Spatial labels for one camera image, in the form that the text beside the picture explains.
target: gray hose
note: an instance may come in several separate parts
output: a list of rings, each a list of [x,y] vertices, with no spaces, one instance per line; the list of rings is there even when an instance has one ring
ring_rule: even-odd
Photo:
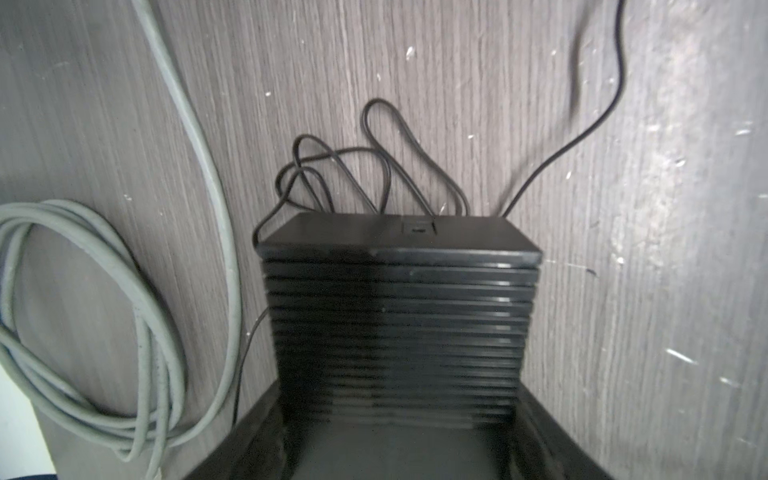
[[[218,389],[203,417],[189,428],[177,424],[184,409],[183,354],[160,302],[138,271],[128,248],[99,214],[68,200],[0,206],[0,365],[41,412],[83,439],[136,458],[151,445],[147,477],[154,478],[167,445],[184,443],[202,432],[221,410],[230,391],[240,346],[242,304],[232,223],[221,182],[197,116],[163,42],[148,0],[133,0],[141,27],[184,130],[192,143],[214,210],[227,281],[227,354]],[[134,307],[137,334],[137,414],[133,418],[100,413],[66,380],[22,345],[13,316],[13,289],[24,242],[34,225],[47,227],[80,247],[104,269]],[[154,392],[155,401],[151,401]]]

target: ridged black surface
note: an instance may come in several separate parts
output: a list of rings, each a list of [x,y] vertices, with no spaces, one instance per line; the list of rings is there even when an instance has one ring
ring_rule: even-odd
[[[434,221],[425,242],[401,217],[301,214],[259,245],[290,415],[459,427],[510,418],[541,253],[505,220]],[[509,245],[456,238],[484,228]]]

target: wood grain surface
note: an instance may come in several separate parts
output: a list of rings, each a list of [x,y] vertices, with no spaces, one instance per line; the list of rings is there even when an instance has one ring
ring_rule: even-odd
[[[276,201],[293,137],[362,144],[361,107],[387,98],[474,213],[495,214],[610,100],[614,9],[613,0],[160,0],[227,193],[246,324],[265,305],[250,231]],[[768,476],[767,38],[760,0],[629,0],[623,104],[510,216],[547,258],[524,381],[617,479]],[[69,198],[112,222],[174,315],[188,364],[184,418],[198,418],[223,365],[220,251],[130,2],[3,0],[0,84],[0,201]],[[452,211],[380,113],[383,143],[435,209]],[[377,195],[379,168],[350,164]],[[323,171],[340,210],[362,211],[336,171]],[[389,212],[419,212],[399,182]],[[136,347],[119,290],[44,231],[33,233],[21,276],[22,339],[98,405],[131,413]],[[269,328],[257,335],[245,406],[276,375]],[[164,478],[199,463],[229,418],[171,449]],[[64,480],[143,475],[147,455],[122,464],[45,418],[41,426]]]

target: gray cable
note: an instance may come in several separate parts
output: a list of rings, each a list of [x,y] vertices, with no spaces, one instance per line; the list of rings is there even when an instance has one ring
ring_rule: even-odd
[[[133,4],[157,66],[192,143],[214,210],[227,281],[227,354],[218,389],[202,418],[189,428],[177,424],[184,409],[183,353],[159,300],[141,277],[117,232],[93,210],[68,200],[0,206],[0,365],[32,403],[61,427],[115,450],[121,460],[136,458],[145,446],[152,455],[147,478],[160,468],[166,445],[184,443],[202,432],[227,399],[237,367],[242,328],[240,270],[232,223],[221,182],[200,123],[172,63],[148,0]],[[100,413],[66,380],[22,345],[13,317],[13,289],[25,238],[34,225],[59,233],[104,269],[134,307],[138,346],[137,414],[129,418]]]

